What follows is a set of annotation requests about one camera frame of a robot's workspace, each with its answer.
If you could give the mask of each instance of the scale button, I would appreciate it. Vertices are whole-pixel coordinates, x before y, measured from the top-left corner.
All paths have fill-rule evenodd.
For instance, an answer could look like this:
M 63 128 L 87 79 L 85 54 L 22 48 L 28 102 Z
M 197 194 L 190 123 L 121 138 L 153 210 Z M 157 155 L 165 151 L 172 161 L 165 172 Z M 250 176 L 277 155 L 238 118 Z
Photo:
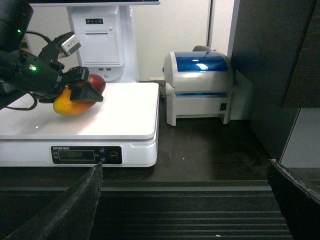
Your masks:
M 116 152 L 116 151 L 111 151 L 110 153 L 109 153 L 109 158 L 111 159 L 111 160 L 118 160 L 118 158 L 119 158 L 119 154 Z

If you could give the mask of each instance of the black cable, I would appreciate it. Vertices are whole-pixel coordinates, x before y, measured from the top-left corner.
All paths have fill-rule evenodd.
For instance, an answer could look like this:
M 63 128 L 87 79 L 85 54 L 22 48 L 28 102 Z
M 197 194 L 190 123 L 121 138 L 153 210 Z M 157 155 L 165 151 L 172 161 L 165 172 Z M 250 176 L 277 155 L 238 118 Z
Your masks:
M 27 94 L 29 94 L 32 98 L 33 98 L 33 105 L 30 107 L 11 107 L 11 106 L 5 106 L 5 108 L 7 109 L 12 109 L 12 110 L 19 110 L 19 111 L 30 111 L 34 108 L 36 108 L 36 106 L 38 105 L 38 99 L 34 96 L 33 93 L 27 91 Z
M 42 37 L 48 44 L 52 42 L 52 40 L 51 40 L 49 37 L 43 35 L 43 34 L 40 33 L 40 32 L 37 32 L 37 31 L 26 31 L 25 33 L 26 33 L 26 34 L 38 35 L 38 36 Z

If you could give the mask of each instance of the digital scale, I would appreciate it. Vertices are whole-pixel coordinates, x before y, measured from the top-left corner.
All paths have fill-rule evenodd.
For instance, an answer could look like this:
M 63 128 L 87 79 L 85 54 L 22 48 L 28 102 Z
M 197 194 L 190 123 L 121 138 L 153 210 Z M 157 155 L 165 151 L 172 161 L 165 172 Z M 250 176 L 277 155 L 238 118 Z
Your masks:
M 103 102 L 59 115 L 50 103 L 0 111 L 0 167 L 150 167 L 157 161 L 159 85 L 107 83 Z M 33 104 L 24 95 L 10 107 Z

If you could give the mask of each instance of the dark cabinet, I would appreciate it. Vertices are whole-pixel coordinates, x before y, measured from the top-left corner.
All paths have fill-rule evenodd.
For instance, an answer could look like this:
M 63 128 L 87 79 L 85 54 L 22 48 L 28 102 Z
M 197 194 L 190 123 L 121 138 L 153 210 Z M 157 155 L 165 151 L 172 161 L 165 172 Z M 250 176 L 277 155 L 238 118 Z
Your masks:
M 231 59 L 254 85 L 250 128 L 282 159 L 301 108 L 320 107 L 320 3 L 240 0 Z
M 232 62 L 278 106 L 320 107 L 320 3 L 241 0 Z

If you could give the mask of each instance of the white printer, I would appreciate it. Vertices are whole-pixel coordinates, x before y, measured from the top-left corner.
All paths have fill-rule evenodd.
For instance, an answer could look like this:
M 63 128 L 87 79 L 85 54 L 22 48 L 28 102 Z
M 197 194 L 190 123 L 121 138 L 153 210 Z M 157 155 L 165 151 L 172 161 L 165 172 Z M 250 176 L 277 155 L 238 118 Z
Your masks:
M 219 117 L 230 121 L 234 71 L 217 51 L 170 52 L 163 68 L 166 122 L 177 118 Z

